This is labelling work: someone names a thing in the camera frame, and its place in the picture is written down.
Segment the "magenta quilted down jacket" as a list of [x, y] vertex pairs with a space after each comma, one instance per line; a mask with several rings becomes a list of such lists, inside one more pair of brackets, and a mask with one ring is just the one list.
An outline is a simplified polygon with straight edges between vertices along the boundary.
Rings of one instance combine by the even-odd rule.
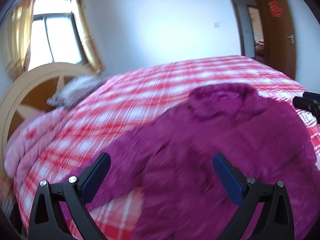
[[319, 216], [319, 171], [304, 122], [287, 102], [259, 96], [246, 84], [196, 88], [105, 152], [111, 169], [87, 209], [141, 186], [132, 239], [216, 239], [236, 210], [213, 170], [216, 153], [261, 183], [284, 182], [296, 239]]

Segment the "brown wooden door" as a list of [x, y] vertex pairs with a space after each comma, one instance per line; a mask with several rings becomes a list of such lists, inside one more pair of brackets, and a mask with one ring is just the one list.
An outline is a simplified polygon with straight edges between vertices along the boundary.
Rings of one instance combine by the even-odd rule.
[[[281, 17], [273, 17], [268, 2], [278, 1], [283, 9]], [[296, 78], [296, 44], [292, 44], [287, 36], [293, 34], [295, 29], [291, 11], [286, 0], [256, 0], [264, 33], [265, 63], [284, 73], [291, 79]]]

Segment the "red white plaid bedsheet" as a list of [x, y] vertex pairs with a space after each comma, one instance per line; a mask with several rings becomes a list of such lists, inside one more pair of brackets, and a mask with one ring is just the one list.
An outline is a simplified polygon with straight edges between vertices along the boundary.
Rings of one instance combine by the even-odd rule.
[[244, 56], [175, 62], [111, 77], [70, 112], [64, 128], [15, 186], [23, 225], [29, 223], [41, 179], [60, 180], [124, 131], [182, 102], [193, 88], [225, 82], [247, 83], [261, 96], [287, 102], [304, 92], [282, 72]]

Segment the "pink floral folded quilt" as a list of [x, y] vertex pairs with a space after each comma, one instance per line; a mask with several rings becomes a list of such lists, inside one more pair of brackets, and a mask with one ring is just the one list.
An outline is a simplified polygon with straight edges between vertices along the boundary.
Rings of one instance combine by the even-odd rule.
[[9, 178], [21, 182], [40, 153], [52, 142], [69, 120], [62, 107], [37, 112], [28, 117], [10, 137], [4, 150], [4, 169]]

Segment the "red paper door decoration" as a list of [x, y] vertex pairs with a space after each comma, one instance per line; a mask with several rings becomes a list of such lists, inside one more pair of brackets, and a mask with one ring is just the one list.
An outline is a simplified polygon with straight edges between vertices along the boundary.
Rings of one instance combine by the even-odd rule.
[[270, 13], [273, 17], [281, 17], [283, 9], [279, 7], [278, 1], [269, 1], [268, 6]]

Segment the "beige brown wooden headboard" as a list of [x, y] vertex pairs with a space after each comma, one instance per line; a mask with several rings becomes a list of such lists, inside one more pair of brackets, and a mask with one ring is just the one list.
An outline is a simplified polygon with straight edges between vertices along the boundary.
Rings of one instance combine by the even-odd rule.
[[22, 74], [9, 88], [1, 102], [1, 153], [13, 132], [29, 116], [54, 107], [47, 100], [74, 77], [95, 75], [83, 64], [50, 63]]

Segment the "striped grey pillow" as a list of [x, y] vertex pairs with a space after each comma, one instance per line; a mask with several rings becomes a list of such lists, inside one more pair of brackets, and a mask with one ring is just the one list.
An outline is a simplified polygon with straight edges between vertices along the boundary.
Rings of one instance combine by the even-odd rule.
[[77, 76], [47, 100], [47, 105], [70, 109], [104, 84], [96, 76]]

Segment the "yellow curtain right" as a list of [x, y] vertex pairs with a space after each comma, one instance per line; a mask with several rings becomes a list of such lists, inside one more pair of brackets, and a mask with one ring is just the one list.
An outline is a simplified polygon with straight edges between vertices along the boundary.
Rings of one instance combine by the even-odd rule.
[[99, 50], [97, 49], [87, 22], [84, 0], [71, 0], [71, 6], [75, 18], [75, 25], [88, 64], [95, 73], [100, 74], [106, 70], [106, 67], [100, 57]]

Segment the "yellow curtain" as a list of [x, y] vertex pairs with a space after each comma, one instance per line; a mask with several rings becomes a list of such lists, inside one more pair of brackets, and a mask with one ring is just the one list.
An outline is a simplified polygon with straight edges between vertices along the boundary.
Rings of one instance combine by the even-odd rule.
[[12, 80], [29, 68], [34, 4], [35, 0], [21, 0], [1, 31], [4, 66]]
[[71, 0], [71, 6], [75, 18], [75, 25], [88, 64], [95, 73], [100, 74], [106, 70], [106, 67], [100, 57], [99, 50], [97, 49], [87, 22], [84, 0]]

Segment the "yellow curtain left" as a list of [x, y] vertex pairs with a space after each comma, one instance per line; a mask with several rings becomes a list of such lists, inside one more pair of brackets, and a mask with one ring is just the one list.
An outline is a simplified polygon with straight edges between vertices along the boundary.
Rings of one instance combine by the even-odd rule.
[[29, 68], [34, 4], [35, 0], [21, 0], [1, 31], [4, 66], [12, 80]]

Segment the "window with grey frame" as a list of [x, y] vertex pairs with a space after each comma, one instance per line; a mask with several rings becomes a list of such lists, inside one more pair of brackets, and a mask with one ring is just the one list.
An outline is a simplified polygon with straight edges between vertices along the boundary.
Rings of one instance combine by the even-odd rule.
[[30, 51], [29, 71], [49, 63], [83, 63], [85, 56], [73, 14], [34, 15]]

